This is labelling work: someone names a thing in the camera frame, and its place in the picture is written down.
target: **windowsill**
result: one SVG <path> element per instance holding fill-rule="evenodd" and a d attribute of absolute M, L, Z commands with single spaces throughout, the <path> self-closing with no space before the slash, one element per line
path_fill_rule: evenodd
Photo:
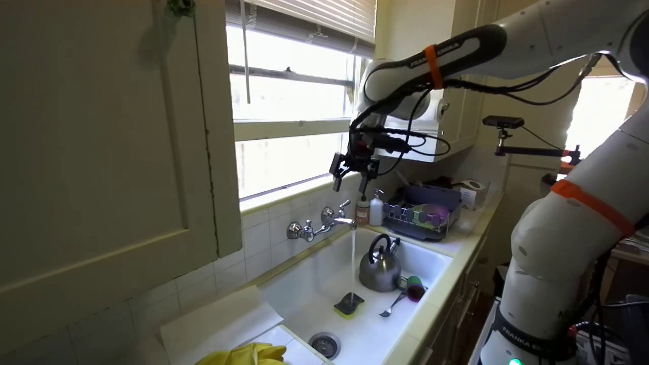
<path fill-rule="evenodd" d="M 297 194 L 303 194 L 303 193 L 310 193 L 310 191 L 317 191 L 317 188 L 323 188 L 323 186 L 331 186 L 332 185 L 332 179 L 331 177 L 321 177 L 321 179 L 311 179 L 307 183 L 301 183 L 301 185 L 293 185 L 293 186 L 288 186 L 288 188 L 281 188 L 281 191 L 273 191 L 273 193 L 267 193 L 267 194 L 259 194 L 259 197 L 253 197 L 253 198 L 245 198 L 245 201 L 238 201 L 238 212 L 240 215 L 245 214 L 251 214 L 255 210 L 264 210 L 264 207 L 270 207 L 270 205 L 275 205 L 275 203 L 281 203 L 285 198 L 293 198 Z"/>

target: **sponge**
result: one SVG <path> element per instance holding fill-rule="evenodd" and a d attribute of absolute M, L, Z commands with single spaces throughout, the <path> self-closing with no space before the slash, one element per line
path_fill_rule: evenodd
<path fill-rule="evenodd" d="M 351 319 L 351 315 L 356 311 L 359 305 L 364 301 L 356 297 L 354 292 L 347 292 L 341 303 L 334 305 L 336 312 L 343 315 L 343 319 Z"/>

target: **faucet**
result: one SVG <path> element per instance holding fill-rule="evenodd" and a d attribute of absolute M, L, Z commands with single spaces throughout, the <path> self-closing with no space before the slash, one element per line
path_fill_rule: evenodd
<path fill-rule="evenodd" d="M 331 207 L 324 207 L 321 214 L 323 225 L 318 230 L 311 227 L 310 220 L 303 220 L 303 225 L 299 225 L 297 222 L 288 224 L 285 238 L 311 241 L 321 233 L 329 233 L 334 225 L 354 227 L 354 222 L 351 217 L 347 217 L 347 214 L 344 214 L 347 205 L 349 205 L 349 198 L 343 201 L 336 212 L 332 212 Z"/>

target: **window blinds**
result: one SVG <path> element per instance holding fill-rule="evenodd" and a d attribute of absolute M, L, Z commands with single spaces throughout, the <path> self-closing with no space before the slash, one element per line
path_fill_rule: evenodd
<path fill-rule="evenodd" d="M 238 0 L 227 3 L 227 22 L 240 25 Z M 245 0 L 250 30 L 370 57 L 377 0 Z"/>

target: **orange stripe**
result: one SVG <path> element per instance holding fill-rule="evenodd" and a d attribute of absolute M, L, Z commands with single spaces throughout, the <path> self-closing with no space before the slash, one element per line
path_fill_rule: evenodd
<path fill-rule="evenodd" d="M 441 89 L 444 80 L 441 80 L 441 72 L 437 66 L 437 53 L 435 53 L 434 45 L 425 46 L 424 53 L 425 53 L 425 60 L 427 60 L 427 69 L 430 69 L 431 87 Z"/>
<path fill-rule="evenodd" d="M 551 185 L 551 191 L 563 198 L 573 198 L 573 201 L 590 207 L 591 212 L 602 215 L 609 224 L 612 224 L 621 233 L 632 235 L 632 224 L 629 220 L 624 220 L 619 212 L 614 212 L 603 201 L 581 191 L 578 185 L 573 185 L 570 180 L 559 180 L 559 183 Z"/>

